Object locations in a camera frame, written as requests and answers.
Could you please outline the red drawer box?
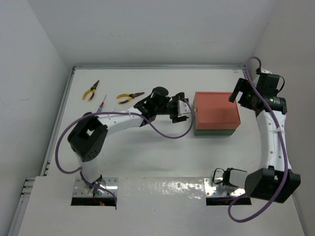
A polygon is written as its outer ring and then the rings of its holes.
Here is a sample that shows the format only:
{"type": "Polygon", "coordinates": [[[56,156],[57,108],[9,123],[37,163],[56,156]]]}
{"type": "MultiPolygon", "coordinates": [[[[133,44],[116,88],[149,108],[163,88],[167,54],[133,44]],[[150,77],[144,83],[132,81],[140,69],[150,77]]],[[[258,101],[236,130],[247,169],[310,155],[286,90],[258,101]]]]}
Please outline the red drawer box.
{"type": "Polygon", "coordinates": [[[230,102],[231,92],[197,91],[193,100],[197,130],[236,130],[241,119],[236,102],[230,102]]]}

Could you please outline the blue red screwdriver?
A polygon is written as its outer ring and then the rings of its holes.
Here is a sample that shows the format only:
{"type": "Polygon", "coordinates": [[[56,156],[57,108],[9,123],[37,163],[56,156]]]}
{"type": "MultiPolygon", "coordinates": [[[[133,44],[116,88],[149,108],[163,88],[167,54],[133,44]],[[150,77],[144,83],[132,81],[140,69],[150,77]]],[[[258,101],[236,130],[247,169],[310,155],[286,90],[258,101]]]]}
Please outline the blue red screwdriver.
{"type": "Polygon", "coordinates": [[[101,104],[99,105],[98,109],[97,109],[97,113],[100,113],[104,107],[105,104],[105,100],[106,100],[107,95],[105,95],[104,99],[102,100],[101,104]]]}

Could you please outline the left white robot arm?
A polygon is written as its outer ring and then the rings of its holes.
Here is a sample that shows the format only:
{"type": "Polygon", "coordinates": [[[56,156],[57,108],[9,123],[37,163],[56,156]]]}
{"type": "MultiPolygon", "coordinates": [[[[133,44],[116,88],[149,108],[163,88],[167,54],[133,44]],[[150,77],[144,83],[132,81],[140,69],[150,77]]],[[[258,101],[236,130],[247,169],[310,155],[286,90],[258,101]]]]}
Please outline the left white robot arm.
{"type": "Polygon", "coordinates": [[[183,92],[170,97],[166,88],[156,87],[125,111],[83,116],[67,140],[78,156],[80,173],[87,186],[102,182],[96,158],[106,137],[129,128],[152,125],[158,115],[168,115],[173,123],[186,121],[190,112],[189,100],[183,92]]]}

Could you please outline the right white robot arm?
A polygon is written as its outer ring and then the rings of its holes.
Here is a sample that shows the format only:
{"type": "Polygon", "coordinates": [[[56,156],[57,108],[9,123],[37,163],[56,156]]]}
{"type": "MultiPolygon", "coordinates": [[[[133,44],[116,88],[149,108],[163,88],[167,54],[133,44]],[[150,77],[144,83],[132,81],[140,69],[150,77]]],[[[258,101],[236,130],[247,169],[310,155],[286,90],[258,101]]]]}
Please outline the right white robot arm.
{"type": "Polygon", "coordinates": [[[254,85],[264,98],[271,110],[254,93],[250,83],[240,78],[229,97],[234,102],[238,93],[242,95],[238,103],[255,112],[261,141],[261,160],[259,169],[249,174],[246,171],[228,168],[223,173],[222,184],[229,188],[243,188],[247,197],[270,200],[280,186],[284,177],[285,164],[283,147],[279,134],[284,135],[284,125],[287,113],[286,100],[278,96],[277,88],[280,75],[272,74],[267,70],[258,70],[258,78],[254,85]]]}

